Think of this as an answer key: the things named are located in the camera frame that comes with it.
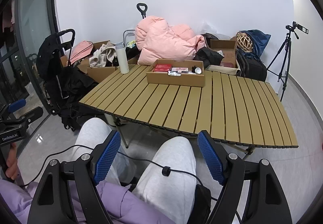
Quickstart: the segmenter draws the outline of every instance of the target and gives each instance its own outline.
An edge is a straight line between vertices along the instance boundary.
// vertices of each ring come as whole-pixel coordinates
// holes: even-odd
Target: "wicker basket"
[[[246,33],[237,33],[238,47],[245,52],[252,52],[253,44],[252,40]]]

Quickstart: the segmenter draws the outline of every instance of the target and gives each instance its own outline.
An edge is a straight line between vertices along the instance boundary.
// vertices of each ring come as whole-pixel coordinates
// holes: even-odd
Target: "metal bolt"
[[[238,158],[238,156],[235,153],[230,153],[229,158],[232,160],[236,160]]]
[[[261,163],[265,166],[268,166],[269,165],[269,161],[267,159],[263,159],[261,160]]]
[[[82,157],[82,160],[88,160],[90,158],[90,155],[89,154],[84,154]]]
[[[57,160],[56,160],[56,159],[53,159],[53,160],[51,160],[51,161],[49,162],[49,164],[50,164],[51,166],[55,166],[55,165],[57,164]]]

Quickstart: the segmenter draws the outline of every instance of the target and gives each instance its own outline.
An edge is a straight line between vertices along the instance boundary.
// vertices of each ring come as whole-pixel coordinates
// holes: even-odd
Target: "red box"
[[[163,72],[163,73],[167,73],[168,71],[170,71],[172,69],[172,65],[171,64],[157,64],[155,66],[154,72]]]

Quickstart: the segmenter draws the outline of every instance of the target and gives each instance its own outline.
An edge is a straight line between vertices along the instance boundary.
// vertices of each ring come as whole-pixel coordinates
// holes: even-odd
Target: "finger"
[[[19,173],[19,171],[18,171],[18,168],[17,168],[16,172],[13,174],[13,176],[11,177],[11,179],[12,180],[15,180],[17,178],[17,176],[18,176],[18,173]]]
[[[17,156],[17,146],[16,146],[16,143],[12,143],[10,146],[10,150],[7,158],[8,167],[11,167],[13,165],[13,163],[16,160],[16,156]]]
[[[12,177],[17,170],[18,170],[17,159],[15,159],[12,166],[6,170],[5,175],[7,177]]]

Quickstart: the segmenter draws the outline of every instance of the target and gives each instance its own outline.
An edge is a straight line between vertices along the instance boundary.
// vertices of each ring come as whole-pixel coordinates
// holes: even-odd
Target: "person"
[[[88,120],[80,130],[76,144],[94,148],[102,143],[111,132],[110,127],[99,118]],[[74,147],[71,161],[90,150]],[[8,177],[15,178],[18,167],[13,147],[8,157]],[[196,160],[189,141],[184,137],[174,137],[166,141],[156,152],[153,161],[172,169],[196,174]],[[162,175],[162,169],[150,163],[140,177],[135,189],[121,186],[120,181],[130,182],[135,166],[132,161],[117,154],[105,180],[96,189],[114,224],[186,224],[194,204],[196,179],[180,172]],[[74,181],[70,181],[70,191],[75,214],[79,223],[86,223]],[[37,183],[32,182],[26,190],[0,180],[0,193],[22,224],[27,223],[28,213]]]

